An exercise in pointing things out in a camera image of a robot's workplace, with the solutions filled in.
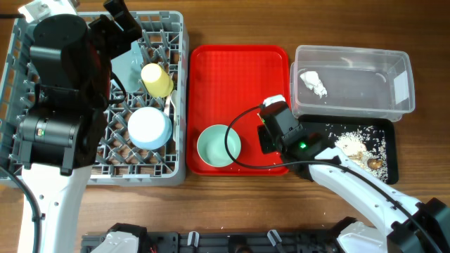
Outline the yellow plastic cup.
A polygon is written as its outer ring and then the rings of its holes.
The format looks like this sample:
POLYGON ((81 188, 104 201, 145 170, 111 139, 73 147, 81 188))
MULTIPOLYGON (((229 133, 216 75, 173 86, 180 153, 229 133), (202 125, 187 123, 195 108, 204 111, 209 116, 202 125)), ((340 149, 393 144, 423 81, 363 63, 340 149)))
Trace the yellow plastic cup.
POLYGON ((149 63, 142 68, 141 80, 153 97, 167 97, 174 88, 172 78, 156 63, 149 63))

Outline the white plastic spoon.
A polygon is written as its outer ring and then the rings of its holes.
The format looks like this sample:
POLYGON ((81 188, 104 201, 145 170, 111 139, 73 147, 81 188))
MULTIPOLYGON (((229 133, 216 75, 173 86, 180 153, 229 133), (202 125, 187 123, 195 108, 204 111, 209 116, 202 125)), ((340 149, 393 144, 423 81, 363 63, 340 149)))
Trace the white plastic spoon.
POLYGON ((174 142, 176 142, 176 126, 178 124, 178 119, 177 119, 177 113, 176 113, 176 107, 177 107, 177 101, 176 101, 176 97, 177 97, 177 90, 173 90, 171 92, 171 104, 173 107, 173 127, 172 127, 172 139, 174 142))

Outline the white napkin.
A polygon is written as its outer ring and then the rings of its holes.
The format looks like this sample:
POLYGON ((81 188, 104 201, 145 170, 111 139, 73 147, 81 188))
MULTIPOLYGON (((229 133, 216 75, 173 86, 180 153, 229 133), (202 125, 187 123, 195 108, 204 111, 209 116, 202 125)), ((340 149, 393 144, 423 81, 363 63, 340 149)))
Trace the white napkin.
POLYGON ((305 86, 313 91, 319 98, 328 95, 328 92, 323 85, 323 82, 319 79, 319 74, 315 71, 306 71, 300 74, 300 79, 304 82, 305 86))

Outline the green bowl with rice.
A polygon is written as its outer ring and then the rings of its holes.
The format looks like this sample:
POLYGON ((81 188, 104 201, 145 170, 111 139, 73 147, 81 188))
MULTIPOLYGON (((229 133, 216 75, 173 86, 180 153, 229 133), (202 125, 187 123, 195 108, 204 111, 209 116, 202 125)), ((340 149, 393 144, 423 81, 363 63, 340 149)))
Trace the green bowl with rice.
MULTIPOLYGON (((225 147, 225 133, 228 127, 223 124, 216 124, 207 127, 199 136, 197 151, 200 159, 212 167, 226 167, 233 163, 225 147)), ((241 151, 241 141, 239 135, 233 130, 229 130, 227 145, 229 152, 236 160, 241 151)))

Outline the light blue plate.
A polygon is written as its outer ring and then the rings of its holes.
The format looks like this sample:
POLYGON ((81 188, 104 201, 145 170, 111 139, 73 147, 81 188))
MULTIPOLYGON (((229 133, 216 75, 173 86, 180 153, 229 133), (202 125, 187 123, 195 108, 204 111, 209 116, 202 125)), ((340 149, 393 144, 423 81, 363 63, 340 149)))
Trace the light blue plate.
POLYGON ((131 49, 112 59, 112 71, 121 81, 127 93, 133 93, 141 88, 141 64, 143 57, 137 41, 131 43, 131 49))

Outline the light blue bowl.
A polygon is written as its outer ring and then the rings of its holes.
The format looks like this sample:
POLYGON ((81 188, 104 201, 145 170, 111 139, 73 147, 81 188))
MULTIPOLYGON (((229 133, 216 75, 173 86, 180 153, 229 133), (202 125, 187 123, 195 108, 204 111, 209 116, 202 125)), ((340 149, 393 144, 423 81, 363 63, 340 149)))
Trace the light blue bowl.
POLYGON ((161 148, 172 136, 172 121, 162 111, 140 108, 131 114, 128 124, 131 142, 143 150, 161 148))

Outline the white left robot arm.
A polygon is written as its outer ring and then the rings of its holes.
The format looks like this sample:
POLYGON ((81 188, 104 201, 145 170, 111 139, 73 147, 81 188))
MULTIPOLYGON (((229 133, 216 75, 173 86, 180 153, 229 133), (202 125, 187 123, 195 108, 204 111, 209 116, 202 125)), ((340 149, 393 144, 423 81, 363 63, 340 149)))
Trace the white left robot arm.
POLYGON ((39 76, 34 105, 18 127, 23 191, 19 252, 71 252, 83 193, 116 104, 112 59, 141 37, 125 2, 107 0, 106 14, 86 22, 76 13, 40 20, 30 58, 39 76))

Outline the white plastic fork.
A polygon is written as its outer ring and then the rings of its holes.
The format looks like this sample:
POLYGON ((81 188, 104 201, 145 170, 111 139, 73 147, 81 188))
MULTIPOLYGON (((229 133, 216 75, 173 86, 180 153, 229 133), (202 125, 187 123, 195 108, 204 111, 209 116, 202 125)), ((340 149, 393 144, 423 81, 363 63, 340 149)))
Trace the white plastic fork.
POLYGON ((168 96, 166 97, 165 108, 164 108, 164 110, 163 110, 163 112, 166 114, 166 116, 169 116, 169 115, 170 115, 170 107, 171 107, 171 104, 172 104, 172 96, 171 96, 171 95, 168 95, 168 96))

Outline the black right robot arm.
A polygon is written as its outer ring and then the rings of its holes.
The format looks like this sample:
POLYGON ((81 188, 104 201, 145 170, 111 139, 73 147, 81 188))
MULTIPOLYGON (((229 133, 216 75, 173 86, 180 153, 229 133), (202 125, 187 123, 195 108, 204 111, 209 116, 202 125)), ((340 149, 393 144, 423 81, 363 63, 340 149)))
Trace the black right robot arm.
POLYGON ((320 134, 307 133, 286 102, 258 108, 284 166, 333 191, 371 222, 341 223, 336 241, 343 252, 449 251, 449 207, 442 201, 423 203, 383 183, 320 134))

